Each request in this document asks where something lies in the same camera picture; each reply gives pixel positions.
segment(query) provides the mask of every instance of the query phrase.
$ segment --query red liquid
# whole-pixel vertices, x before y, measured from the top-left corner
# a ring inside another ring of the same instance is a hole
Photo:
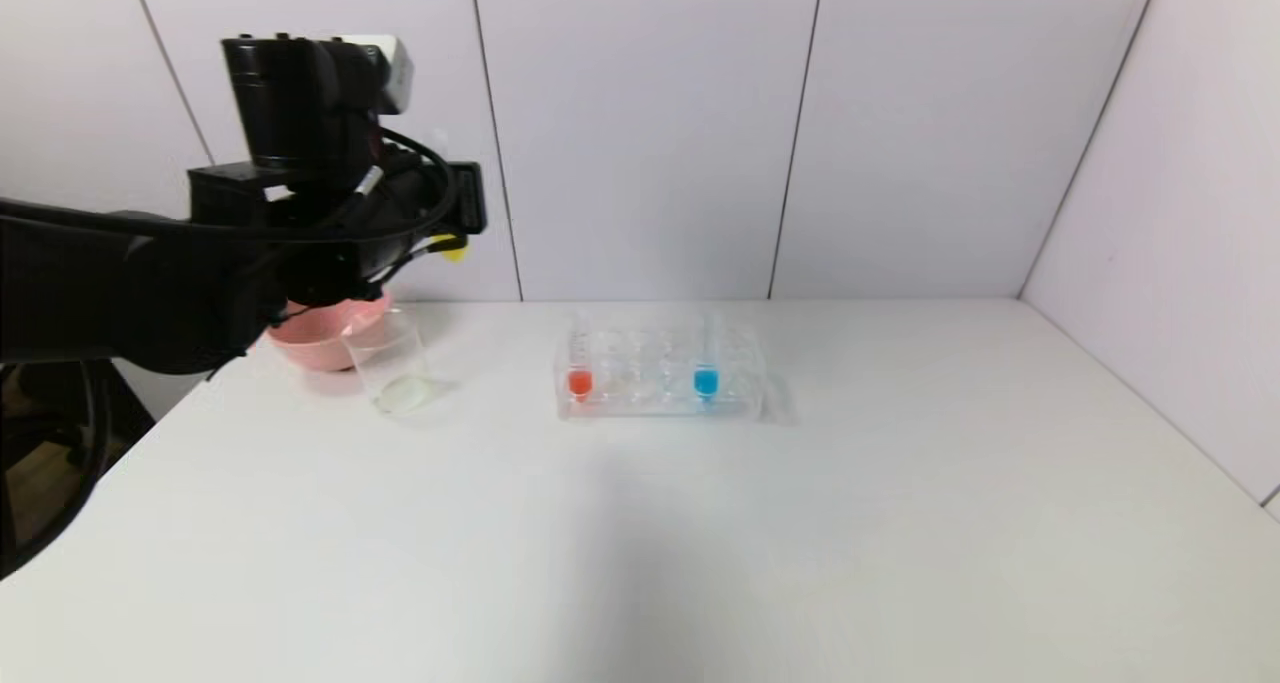
[[[586,393],[591,391],[590,370],[571,370],[568,372],[568,391],[571,391],[577,400],[585,400]]]

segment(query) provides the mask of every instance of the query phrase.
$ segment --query white table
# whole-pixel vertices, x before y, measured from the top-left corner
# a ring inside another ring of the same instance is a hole
[[[566,423],[567,310],[424,306],[412,420],[223,370],[0,583],[0,679],[1280,680],[1280,524],[1033,310],[724,304],[771,422]]]

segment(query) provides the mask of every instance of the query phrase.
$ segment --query blue liquid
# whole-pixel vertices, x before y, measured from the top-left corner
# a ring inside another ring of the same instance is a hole
[[[694,391],[703,399],[716,395],[719,390],[719,370],[700,368],[694,370]]]

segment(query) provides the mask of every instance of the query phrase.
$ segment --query robotic arm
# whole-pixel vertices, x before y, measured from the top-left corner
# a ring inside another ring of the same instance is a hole
[[[479,164],[380,128],[412,81],[394,37],[221,45],[252,160],[187,171],[189,221],[0,200],[3,363],[215,370],[285,301],[375,299],[404,263],[484,232]]]

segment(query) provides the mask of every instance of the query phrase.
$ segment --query white wall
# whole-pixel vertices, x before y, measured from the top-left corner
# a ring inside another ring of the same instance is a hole
[[[484,171],[489,228],[461,263],[426,256],[396,279],[401,299],[517,301],[502,173],[474,0],[146,0],[216,162],[248,159],[219,41],[247,32],[394,33],[416,68],[410,110],[384,123]]]
[[[1146,0],[822,0],[773,294],[1018,295]]]
[[[1280,483],[1280,0],[1152,0],[1025,297]]]
[[[0,194],[187,217],[209,165],[138,0],[0,0]],[[198,377],[119,368],[154,417]]]
[[[477,0],[527,299],[768,294],[817,0]]]

